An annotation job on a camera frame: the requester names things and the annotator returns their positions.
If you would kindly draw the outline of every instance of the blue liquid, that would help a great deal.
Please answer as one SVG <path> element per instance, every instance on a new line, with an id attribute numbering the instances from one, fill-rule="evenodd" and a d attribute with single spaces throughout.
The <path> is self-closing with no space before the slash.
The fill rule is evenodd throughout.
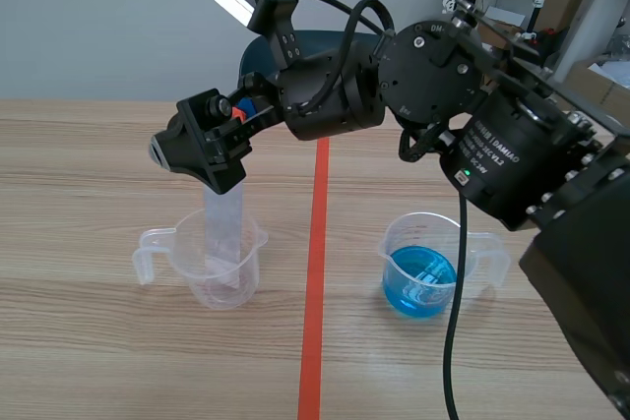
<path id="1" fill-rule="evenodd" d="M 423 246 L 396 250 L 392 259 L 406 274 L 428 284 L 452 284 L 457 277 L 449 261 Z M 431 317 L 442 312 L 453 298 L 454 287 L 430 287 L 402 277 L 388 265 L 383 276 L 385 297 L 395 309 L 412 317 Z"/>

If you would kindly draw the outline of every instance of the measuring cup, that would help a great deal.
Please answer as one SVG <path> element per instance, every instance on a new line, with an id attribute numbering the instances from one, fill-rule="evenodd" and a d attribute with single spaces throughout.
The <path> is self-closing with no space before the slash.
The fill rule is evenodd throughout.
<path id="1" fill-rule="evenodd" d="M 154 254 L 168 257 L 170 265 L 181 274 L 197 300 L 211 309 L 232 309 L 247 302 L 258 286 L 258 249 L 268 235 L 246 213 L 242 218 L 239 261 L 220 257 L 221 241 L 206 232 L 206 213 L 197 210 L 174 228 L 145 231 L 133 264 L 142 285 L 154 281 Z"/>
<path id="2" fill-rule="evenodd" d="M 385 258 L 383 290 L 399 311 L 413 317 L 442 312 L 455 292 L 460 225 L 437 213 L 417 212 L 394 220 L 379 245 Z M 511 265 L 501 238 L 469 233 L 465 297 L 503 285 Z"/>

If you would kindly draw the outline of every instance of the screw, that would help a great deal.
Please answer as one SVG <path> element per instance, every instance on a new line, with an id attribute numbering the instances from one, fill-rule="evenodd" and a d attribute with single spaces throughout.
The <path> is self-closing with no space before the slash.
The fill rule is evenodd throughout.
<path id="1" fill-rule="evenodd" d="M 230 117 L 232 115 L 232 105 L 226 98 L 222 98 L 219 101 L 219 112 L 226 117 Z"/>
<path id="2" fill-rule="evenodd" d="M 624 171 L 621 168 L 617 168 L 614 171 L 612 171 L 610 174 L 608 174 L 608 180 L 609 181 L 614 181 L 617 177 L 622 176 L 623 174 L 625 174 L 626 171 Z"/>
<path id="3" fill-rule="evenodd" d="M 625 402 L 616 395 L 609 395 L 608 400 L 610 400 L 612 404 L 617 407 L 617 410 L 623 410 L 626 406 Z"/>
<path id="4" fill-rule="evenodd" d="M 594 154 L 585 154 L 582 157 L 582 165 L 584 166 L 588 166 L 589 164 L 591 164 L 593 162 L 593 159 L 595 159 L 595 155 Z"/>
<path id="5" fill-rule="evenodd" d="M 617 378 L 621 384 L 630 384 L 630 376 L 622 371 L 615 371 L 614 377 Z"/>
<path id="6" fill-rule="evenodd" d="M 580 123 L 580 120 L 582 119 L 580 114 L 576 112 L 571 112 L 569 115 L 567 115 L 567 118 L 574 125 L 577 125 L 578 123 Z"/>

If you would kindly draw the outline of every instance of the table surface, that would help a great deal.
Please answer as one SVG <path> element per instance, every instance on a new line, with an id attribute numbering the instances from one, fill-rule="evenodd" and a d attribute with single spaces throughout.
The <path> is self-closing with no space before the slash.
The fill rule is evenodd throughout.
<path id="1" fill-rule="evenodd" d="M 232 311 L 199 305 L 158 261 L 131 266 L 138 236 L 202 205 L 200 184 L 148 158 L 168 103 L 0 101 L 0 415 L 3 420 L 295 419 L 315 143 L 285 127 L 253 140 L 245 205 L 270 240 L 261 282 Z M 430 156 L 397 159 L 399 130 L 330 141 L 321 418 L 446 419 L 445 317 L 397 315 L 381 294 L 377 242 L 410 211 L 458 218 Z M 470 206 L 516 263 L 532 232 L 508 233 Z M 616 419 L 513 264 L 471 301 L 454 352 L 460 416 Z"/>

